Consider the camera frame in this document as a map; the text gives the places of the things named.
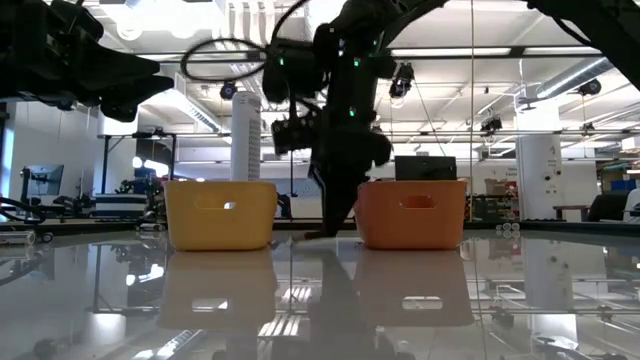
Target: ceiling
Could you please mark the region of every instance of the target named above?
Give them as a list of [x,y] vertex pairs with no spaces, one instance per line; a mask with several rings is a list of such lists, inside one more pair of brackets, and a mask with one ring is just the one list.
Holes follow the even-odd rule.
[[[213,0],[191,2],[181,0],[142,0],[143,10],[131,17],[123,15],[124,5],[100,4],[95,0],[85,1],[85,6],[101,21],[106,30],[103,45],[120,51],[137,54],[154,54],[163,59],[161,53],[183,52],[198,40],[233,35],[248,38],[261,44],[269,39],[273,22],[293,3],[291,0]],[[312,0],[304,11],[294,14],[286,23],[281,35],[298,39],[311,39],[312,30],[320,23],[331,20],[340,10],[344,0]],[[392,48],[422,47],[513,47],[546,45],[579,45],[566,35],[552,19],[537,11],[530,11],[526,3],[509,0],[475,0],[471,2],[451,0],[442,9],[408,26],[395,41]],[[226,50],[238,50],[227,47]],[[415,60],[415,80],[419,91],[412,89],[400,106],[389,99],[389,81],[378,85],[376,110],[383,130],[393,132],[395,143],[429,143],[433,137],[402,136],[402,131],[431,131],[432,126],[442,131],[467,131],[473,119],[475,130],[489,115],[485,111],[493,104],[493,113],[500,115],[505,129],[513,128],[513,97],[506,92],[521,84],[537,86],[557,76],[580,58],[526,58],[526,59],[468,59]],[[244,72],[252,64],[199,64],[192,72],[207,76],[224,77]],[[162,71],[175,76],[179,72],[176,64],[164,64]],[[560,95],[556,98],[560,109],[562,127],[579,129],[584,121],[605,119],[598,129],[634,128],[640,119],[637,110],[622,112],[640,101],[640,93],[630,85],[617,70],[598,77],[603,85],[600,95],[582,99],[579,95]],[[241,90],[260,91],[261,79],[243,81]],[[184,84],[182,93],[196,103],[196,107],[227,130],[230,128],[231,103],[219,95],[219,84]],[[285,116],[282,106],[263,101],[263,119],[270,123]],[[163,126],[165,131],[179,133],[211,132],[207,126],[198,124],[192,116],[180,110],[166,99],[151,99],[142,105],[140,126]],[[439,141],[469,141],[468,137],[445,137]],[[581,142],[580,136],[563,139]],[[620,136],[598,138],[602,147],[615,146]],[[474,139],[481,143],[483,139]],[[513,138],[504,143],[513,142]],[[220,139],[183,139],[182,147],[229,146]]]

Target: white column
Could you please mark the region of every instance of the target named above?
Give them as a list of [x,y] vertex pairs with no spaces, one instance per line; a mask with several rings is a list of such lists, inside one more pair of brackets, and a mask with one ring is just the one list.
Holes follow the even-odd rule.
[[260,179],[260,97],[241,91],[233,96],[231,110],[231,180]]
[[[555,241],[527,239],[523,242],[525,257],[525,292],[527,305],[539,310],[573,308],[571,269]],[[577,346],[578,328],[574,314],[535,314],[529,319],[531,336],[553,338]]]
[[[555,100],[537,102],[532,107],[535,109],[517,113],[518,130],[561,129]],[[555,218],[553,207],[563,202],[560,136],[520,136],[516,151],[521,218]]]

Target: computer monitor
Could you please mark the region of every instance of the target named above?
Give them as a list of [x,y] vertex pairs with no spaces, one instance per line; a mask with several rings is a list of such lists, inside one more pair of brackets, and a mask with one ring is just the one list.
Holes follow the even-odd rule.
[[396,181],[457,180],[456,158],[396,156]]
[[30,165],[27,168],[31,170],[28,195],[57,196],[60,194],[64,165]]

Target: reflective table surface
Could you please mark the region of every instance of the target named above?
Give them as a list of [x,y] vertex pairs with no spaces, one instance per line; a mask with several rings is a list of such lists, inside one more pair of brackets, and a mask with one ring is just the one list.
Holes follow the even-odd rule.
[[274,236],[238,253],[172,253],[163,233],[2,247],[0,359],[640,359],[640,239]]

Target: orange bin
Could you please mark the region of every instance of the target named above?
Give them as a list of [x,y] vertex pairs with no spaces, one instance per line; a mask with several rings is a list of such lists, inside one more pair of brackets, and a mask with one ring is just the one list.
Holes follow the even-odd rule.
[[372,249],[450,250],[462,241],[462,181],[370,182],[355,206],[360,237]]
[[165,197],[177,250],[255,250],[271,242],[278,205],[272,183],[170,181]]

